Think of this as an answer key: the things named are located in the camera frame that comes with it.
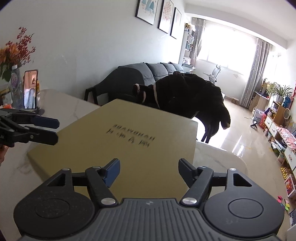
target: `orange flower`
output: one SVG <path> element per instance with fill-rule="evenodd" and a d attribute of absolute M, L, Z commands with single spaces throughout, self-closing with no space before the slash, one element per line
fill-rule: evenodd
<path fill-rule="evenodd" d="M 16 55 L 16 54 L 19 53 L 19 50 L 18 50 L 16 44 L 12 44 L 12 45 L 10 45 L 10 47 L 9 47 L 9 51 L 10 51 L 10 54 L 11 54 L 11 55 Z"/>
<path fill-rule="evenodd" d="M 6 47 L 4 49 L 0 49 L 0 64 L 4 63 L 6 61 Z"/>

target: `pink fabric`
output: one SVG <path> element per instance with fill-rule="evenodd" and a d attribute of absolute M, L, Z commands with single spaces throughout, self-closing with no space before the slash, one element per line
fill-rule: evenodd
<path fill-rule="evenodd" d="M 296 138 L 286 128 L 276 127 L 276 130 L 279 132 L 287 146 L 290 147 L 292 151 L 296 150 Z"/>

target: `green plant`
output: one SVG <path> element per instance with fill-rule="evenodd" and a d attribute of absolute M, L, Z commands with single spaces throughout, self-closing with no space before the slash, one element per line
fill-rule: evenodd
<path fill-rule="evenodd" d="M 266 88 L 266 92 L 268 93 L 269 96 L 273 96 L 274 95 L 274 86 L 275 86 L 275 82 L 273 83 L 269 83 L 267 85 L 267 88 Z"/>
<path fill-rule="evenodd" d="M 292 93 L 292 88 L 290 86 L 281 86 L 278 83 L 275 83 L 274 86 L 274 95 L 279 95 L 281 97 L 286 97 L 290 93 Z"/>

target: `flower arrangement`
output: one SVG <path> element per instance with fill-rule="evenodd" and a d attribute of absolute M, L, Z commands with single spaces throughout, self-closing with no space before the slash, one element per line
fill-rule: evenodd
<path fill-rule="evenodd" d="M 28 44 L 32 41 L 32 35 L 25 35 L 27 29 L 19 28 L 20 33 L 17 36 L 18 42 L 7 42 L 5 47 L 0 49 L 0 78 L 7 82 L 11 78 L 11 68 L 14 65 L 21 67 L 31 61 L 31 54 L 36 48 L 28 49 Z"/>

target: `smartphone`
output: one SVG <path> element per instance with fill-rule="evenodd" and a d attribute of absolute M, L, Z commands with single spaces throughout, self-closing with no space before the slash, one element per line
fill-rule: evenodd
<path fill-rule="evenodd" d="M 38 70 L 28 70 L 24 75 L 24 109 L 36 109 L 36 84 Z"/>

